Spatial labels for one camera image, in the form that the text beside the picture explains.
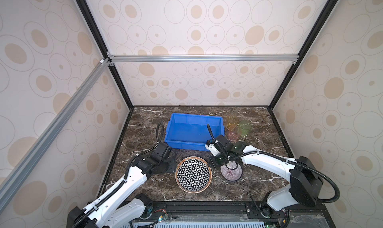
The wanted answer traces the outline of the flower pattern orange rim plate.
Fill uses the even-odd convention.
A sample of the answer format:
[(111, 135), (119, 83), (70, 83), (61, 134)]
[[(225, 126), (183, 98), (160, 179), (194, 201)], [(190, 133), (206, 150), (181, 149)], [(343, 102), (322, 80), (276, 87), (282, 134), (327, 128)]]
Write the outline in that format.
[(178, 186), (190, 194), (198, 194), (208, 188), (212, 181), (212, 171), (207, 161), (200, 157), (184, 158), (176, 168), (175, 179)]

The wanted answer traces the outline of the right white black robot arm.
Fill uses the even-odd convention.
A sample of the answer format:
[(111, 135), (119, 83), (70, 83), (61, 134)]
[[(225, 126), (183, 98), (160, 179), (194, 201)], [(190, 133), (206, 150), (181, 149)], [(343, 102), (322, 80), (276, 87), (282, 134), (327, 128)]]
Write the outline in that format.
[(210, 139), (205, 147), (212, 153), (211, 163), (215, 168), (230, 162), (243, 163), (274, 173), (288, 185), (268, 192), (256, 207), (264, 216), (293, 205), (313, 208), (317, 203), (334, 203), (340, 199), (340, 189), (324, 173), (315, 169), (304, 156), (298, 159), (278, 156), (243, 142), (231, 143), (222, 135)]

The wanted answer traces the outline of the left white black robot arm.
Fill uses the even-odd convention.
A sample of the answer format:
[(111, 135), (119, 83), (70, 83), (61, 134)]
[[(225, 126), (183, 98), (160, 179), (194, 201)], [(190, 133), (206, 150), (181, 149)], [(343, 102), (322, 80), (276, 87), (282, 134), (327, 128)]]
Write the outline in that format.
[(151, 176), (172, 171), (169, 155), (172, 148), (158, 142), (150, 155), (136, 154), (125, 174), (110, 189), (85, 208), (75, 207), (67, 216), (68, 228), (119, 228), (151, 212), (153, 201), (138, 195), (130, 203), (122, 203)]

